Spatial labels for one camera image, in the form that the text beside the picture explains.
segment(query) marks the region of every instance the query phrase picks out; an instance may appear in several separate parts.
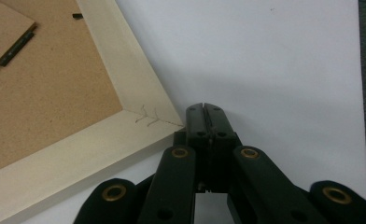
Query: white surface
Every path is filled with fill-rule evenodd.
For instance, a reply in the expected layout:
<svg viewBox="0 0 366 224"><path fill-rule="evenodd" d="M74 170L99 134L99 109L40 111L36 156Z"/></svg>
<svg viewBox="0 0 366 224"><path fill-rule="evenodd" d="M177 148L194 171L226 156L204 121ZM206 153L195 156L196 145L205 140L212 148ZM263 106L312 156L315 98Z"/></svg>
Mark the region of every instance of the white surface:
<svg viewBox="0 0 366 224"><path fill-rule="evenodd" d="M118 3L182 118L189 105L218 105L243 143L296 185L330 179L366 198L357 1ZM119 177L156 166L138 163ZM26 223L71 223L90 192ZM221 206L205 211L215 221L198 223L231 223Z"/></svg>

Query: cork backing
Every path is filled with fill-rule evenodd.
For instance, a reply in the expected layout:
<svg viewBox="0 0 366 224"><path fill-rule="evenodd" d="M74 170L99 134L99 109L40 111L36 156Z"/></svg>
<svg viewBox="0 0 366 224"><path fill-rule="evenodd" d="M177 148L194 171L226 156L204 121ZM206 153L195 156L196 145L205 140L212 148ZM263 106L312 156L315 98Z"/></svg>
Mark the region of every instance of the cork backing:
<svg viewBox="0 0 366 224"><path fill-rule="evenodd" d="M0 2L37 24L0 67L1 169L122 108L85 21L72 18L75 0Z"/></svg>

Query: metal ring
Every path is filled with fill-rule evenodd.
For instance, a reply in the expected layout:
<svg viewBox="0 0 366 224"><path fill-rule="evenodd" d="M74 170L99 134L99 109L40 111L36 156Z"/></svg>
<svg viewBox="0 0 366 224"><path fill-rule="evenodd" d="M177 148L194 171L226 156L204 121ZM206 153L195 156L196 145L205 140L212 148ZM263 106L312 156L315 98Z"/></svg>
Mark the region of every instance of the metal ring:
<svg viewBox="0 0 366 224"><path fill-rule="evenodd" d="M256 159L259 157L259 152L252 148L244 148L241 150L241 155L250 158L250 159Z"/></svg>
<svg viewBox="0 0 366 224"><path fill-rule="evenodd" d="M185 148L178 147L172 150L172 155L176 158L184 158L189 155L189 152Z"/></svg>
<svg viewBox="0 0 366 224"><path fill-rule="evenodd" d="M119 189L120 192L116 195L110 194L110 191L112 189ZM127 192L127 189L125 188L125 186L123 186L121 184L112 185L112 186L108 187L107 189L104 189L104 191L102 192L102 197L105 199L105 201L114 202L114 201L119 200L120 198L124 197L126 192Z"/></svg>
<svg viewBox="0 0 366 224"><path fill-rule="evenodd" d="M323 194L330 200L332 200L335 203L340 203L340 204L349 204L352 203L352 198L351 196L349 196L347 193L345 193L344 191L334 188L334 187L325 187L322 190ZM332 195L334 192L339 193L340 195L343 196L343 198L337 198L334 195Z"/></svg>

